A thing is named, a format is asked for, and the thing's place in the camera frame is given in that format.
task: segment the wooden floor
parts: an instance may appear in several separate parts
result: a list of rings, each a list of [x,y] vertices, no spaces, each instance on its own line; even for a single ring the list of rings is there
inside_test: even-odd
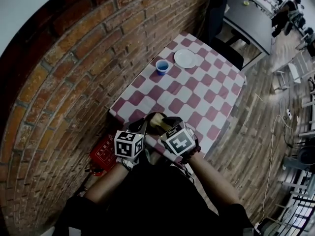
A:
[[[224,26],[219,38],[226,41],[230,37],[229,27]],[[279,86],[279,78],[269,72],[288,62],[297,53],[295,46],[300,43],[299,38],[299,34],[294,31],[288,36],[281,33],[273,45],[272,55],[265,57],[246,72],[247,85],[243,86],[220,137],[206,155],[207,161],[237,188],[253,224],[260,222],[263,217],[262,203],[271,160],[272,129],[274,120],[280,113],[280,99],[283,98],[281,115],[286,115],[288,106],[293,114],[288,125],[294,130],[295,142],[299,141],[297,134],[306,130],[305,123],[310,118],[310,108],[301,108],[302,100],[309,101],[310,91],[307,84],[297,85],[286,91],[274,90]],[[246,45],[241,40],[232,47],[244,56],[245,63],[257,53],[253,45]],[[283,157],[297,151],[285,144],[283,128],[284,124],[278,118],[275,123],[271,174],[264,209],[265,216],[270,217],[276,211],[275,204],[280,204],[288,193],[288,189],[280,181],[292,177],[292,171],[282,169]],[[290,141],[288,129],[286,140]],[[197,189],[209,207],[215,210],[199,182]]]

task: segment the white plate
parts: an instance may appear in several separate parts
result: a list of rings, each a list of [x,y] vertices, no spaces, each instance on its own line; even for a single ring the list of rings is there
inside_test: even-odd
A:
[[[178,50],[174,54],[174,60],[182,68],[193,68],[196,65],[195,54],[187,49]]]

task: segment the plastic cup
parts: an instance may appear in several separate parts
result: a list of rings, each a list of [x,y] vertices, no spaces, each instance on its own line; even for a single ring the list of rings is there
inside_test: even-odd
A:
[[[164,75],[169,70],[169,63],[167,60],[160,59],[156,62],[156,69],[158,75]]]

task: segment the checkered tablecloth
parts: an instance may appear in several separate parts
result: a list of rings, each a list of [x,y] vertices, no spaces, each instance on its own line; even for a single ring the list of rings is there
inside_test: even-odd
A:
[[[174,53],[188,49],[197,64],[182,69],[175,64]],[[160,59],[170,63],[164,76],[156,73]],[[245,75],[223,56],[196,37],[183,32],[148,64],[110,108],[123,123],[136,121],[151,112],[179,116],[194,128],[201,151],[207,153],[220,133],[241,91]],[[161,153],[165,148],[158,137],[146,136],[146,142]],[[172,161],[178,161],[175,155]]]

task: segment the gray table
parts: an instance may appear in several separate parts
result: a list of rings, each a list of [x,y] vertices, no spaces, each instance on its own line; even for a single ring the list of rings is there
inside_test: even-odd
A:
[[[246,71],[271,53],[271,19],[252,2],[246,6],[244,0],[227,0],[227,4],[230,9],[225,13],[224,21],[260,50],[260,54],[243,66]]]

